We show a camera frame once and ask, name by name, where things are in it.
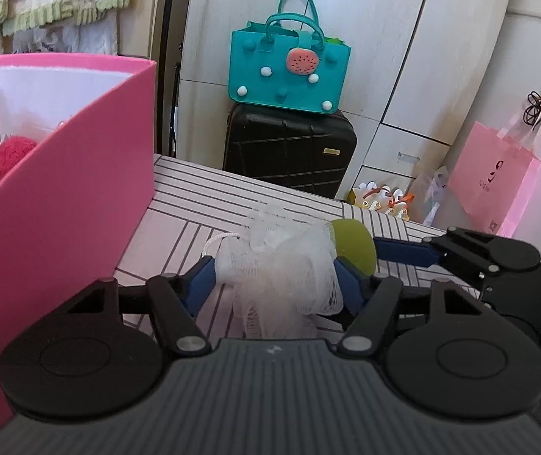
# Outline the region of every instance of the teal felt bag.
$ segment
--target teal felt bag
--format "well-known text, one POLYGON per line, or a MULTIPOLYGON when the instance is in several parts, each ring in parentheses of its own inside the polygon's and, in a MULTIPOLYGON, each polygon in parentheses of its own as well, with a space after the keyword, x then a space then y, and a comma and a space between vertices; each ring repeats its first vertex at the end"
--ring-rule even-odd
POLYGON ((334 113, 338 108, 350 48, 326 38, 312 0, 313 18, 278 12, 265 24, 249 22, 232 33, 229 95, 237 102, 312 113, 334 113), (282 20, 302 22, 312 29, 290 31, 282 20))

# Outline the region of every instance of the striped tablecloth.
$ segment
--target striped tablecloth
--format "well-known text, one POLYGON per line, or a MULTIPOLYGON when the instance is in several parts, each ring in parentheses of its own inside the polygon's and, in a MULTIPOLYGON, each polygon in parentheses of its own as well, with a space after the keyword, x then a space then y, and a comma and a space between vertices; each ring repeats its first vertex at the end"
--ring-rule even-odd
MULTIPOLYGON (((223 232, 239 232, 252 208, 260 202, 283 207, 294 214, 294 219, 357 219, 375 236, 420 241, 425 236, 442 234, 437 229, 337 200, 164 156, 155 156, 154 171, 155 196, 115 272, 124 286, 141 284, 160 273, 184 273, 199 260, 209 238, 223 232)), ((212 246, 212 255, 219 245, 220 241, 212 246)), ((441 267, 419 268, 379 260, 377 268, 379 273, 397 276, 409 286, 430 286, 432 279, 447 275, 466 287, 441 267)), ((218 285, 197 316, 197 325, 212 344, 221 337, 243 336, 241 321, 233 316, 232 301, 230 286, 218 285)), ((124 318, 128 325, 153 334, 147 316, 124 318)), ((334 343, 339 340, 342 330, 336 322, 321 317, 316 320, 320 337, 334 343)))

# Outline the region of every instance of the cabinet handle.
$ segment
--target cabinet handle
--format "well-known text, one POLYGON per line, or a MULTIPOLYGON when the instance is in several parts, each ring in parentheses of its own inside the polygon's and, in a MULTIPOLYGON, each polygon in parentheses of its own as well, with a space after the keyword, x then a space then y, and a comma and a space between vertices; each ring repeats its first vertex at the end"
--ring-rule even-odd
POLYGON ((411 156, 409 154, 404 154, 403 152, 399 152, 397 154, 397 157, 399 159, 403 159, 404 161, 405 160, 408 160, 408 161, 414 161, 414 164, 418 164, 418 162, 420 162, 420 158, 417 157, 417 156, 411 156))

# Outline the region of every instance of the pink gift bag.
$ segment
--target pink gift bag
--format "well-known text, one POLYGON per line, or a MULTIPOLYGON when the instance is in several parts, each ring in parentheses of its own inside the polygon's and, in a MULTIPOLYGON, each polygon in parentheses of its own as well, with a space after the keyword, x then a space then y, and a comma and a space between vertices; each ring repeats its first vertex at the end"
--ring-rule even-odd
POLYGON ((0 56, 0 140, 38 142, 0 181, 0 352, 114 273, 154 193, 154 93, 148 60, 0 56))
POLYGON ((448 187, 478 231, 512 237, 532 197, 540 161, 541 113, 532 128, 517 113, 499 132, 476 122, 448 187))

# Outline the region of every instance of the metal screw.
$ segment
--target metal screw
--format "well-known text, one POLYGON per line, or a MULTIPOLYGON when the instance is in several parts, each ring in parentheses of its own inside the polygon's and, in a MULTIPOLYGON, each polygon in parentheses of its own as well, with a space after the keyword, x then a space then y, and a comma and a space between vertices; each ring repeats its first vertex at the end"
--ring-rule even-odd
POLYGON ((178 346, 178 349, 183 352, 197 352, 204 349, 207 342, 205 342, 205 339, 202 339, 201 337, 186 336, 180 337, 176 341, 176 345, 178 346))
POLYGON ((342 340, 342 346, 350 352, 365 352, 372 348, 372 341, 367 337, 350 336, 342 340))

